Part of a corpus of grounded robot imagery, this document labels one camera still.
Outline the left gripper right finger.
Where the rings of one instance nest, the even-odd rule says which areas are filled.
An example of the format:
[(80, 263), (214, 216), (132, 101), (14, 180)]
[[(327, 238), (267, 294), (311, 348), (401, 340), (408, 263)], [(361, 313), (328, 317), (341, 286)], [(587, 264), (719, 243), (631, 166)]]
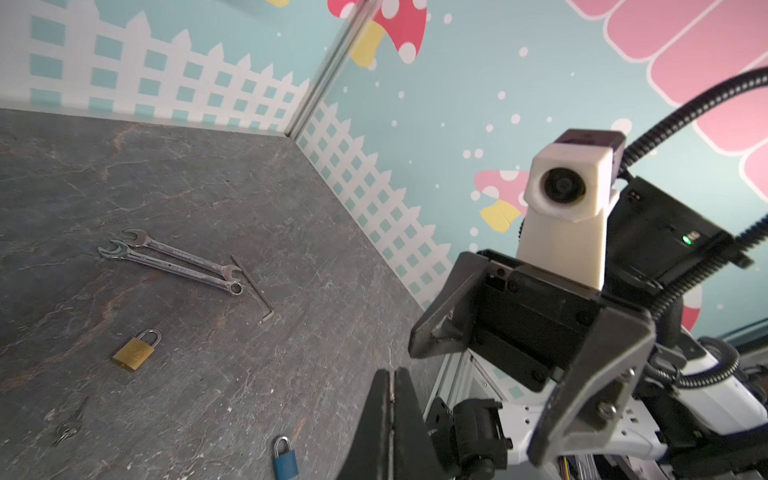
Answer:
[(448, 479), (423, 420), (410, 373), (394, 373), (392, 403), (392, 478)]

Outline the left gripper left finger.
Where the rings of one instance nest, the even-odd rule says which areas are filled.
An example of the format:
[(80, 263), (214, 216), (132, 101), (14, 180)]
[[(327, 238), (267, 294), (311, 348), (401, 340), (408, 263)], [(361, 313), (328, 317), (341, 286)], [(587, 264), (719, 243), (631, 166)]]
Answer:
[(389, 478), (391, 433), (390, 372), (374, 374), (350, 449), (338, 480)]

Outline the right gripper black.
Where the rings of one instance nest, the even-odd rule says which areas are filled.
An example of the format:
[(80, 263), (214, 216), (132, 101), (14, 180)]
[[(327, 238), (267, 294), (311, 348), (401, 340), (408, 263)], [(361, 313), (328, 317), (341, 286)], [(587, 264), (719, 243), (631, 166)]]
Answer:
[(647, 310), (617, 306), (499, 252), (464, 252), (414, 324), (408, 353), (427, 359), (472, 350), (529, 390), (566, 370), (527, 449), (539, 467), (610, 443), (656, 339)]

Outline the small blue padlock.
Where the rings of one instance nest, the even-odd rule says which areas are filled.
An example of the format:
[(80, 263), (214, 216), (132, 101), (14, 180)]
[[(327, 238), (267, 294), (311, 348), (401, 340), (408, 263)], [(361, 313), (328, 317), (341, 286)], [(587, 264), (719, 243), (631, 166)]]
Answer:
[(296, 452), (290, 439), (281, 435), (272, 444), (273, 470), (276, 480), (296, 480), (299, 476)]

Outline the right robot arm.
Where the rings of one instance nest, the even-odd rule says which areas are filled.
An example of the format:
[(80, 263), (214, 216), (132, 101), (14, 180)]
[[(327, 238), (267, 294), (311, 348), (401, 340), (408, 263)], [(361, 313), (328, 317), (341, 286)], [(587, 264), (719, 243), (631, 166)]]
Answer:
[(677, 479), (767, 473), (763, 366), (684, 328), (684, 296), (751, 265), (760, 219), (732, 235), (630, 167), (705, 113), (767, 84), (756, 68), (711, 87), (628, 142), (569, 129), (533, 159), (517, 252), (465, 252), (414, 325), (414, 359), (472, 353), (533, 393), (509, 419), (492, 398), (435, 398), (424, 420), (404, 371), (380, 421), (397, 479), (490, 479), (510, 463), (581, 455), (651, 460)]

